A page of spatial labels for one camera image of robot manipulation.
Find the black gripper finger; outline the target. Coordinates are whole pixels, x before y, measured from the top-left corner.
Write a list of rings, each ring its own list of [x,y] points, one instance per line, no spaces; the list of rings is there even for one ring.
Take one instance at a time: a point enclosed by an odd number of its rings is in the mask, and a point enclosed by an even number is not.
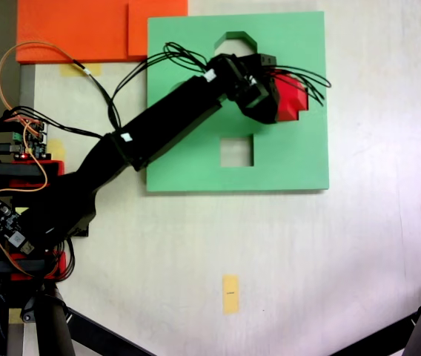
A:
[[[237,58],[237,67],[240,70],[266,70],[276,66],[276,57],[268,54],[255,53]]]
[[[241,112],[248,118],[264,125],[272,125],[277,121],[278,104],[273,97],[256,99],[249,104],[241,105]]]

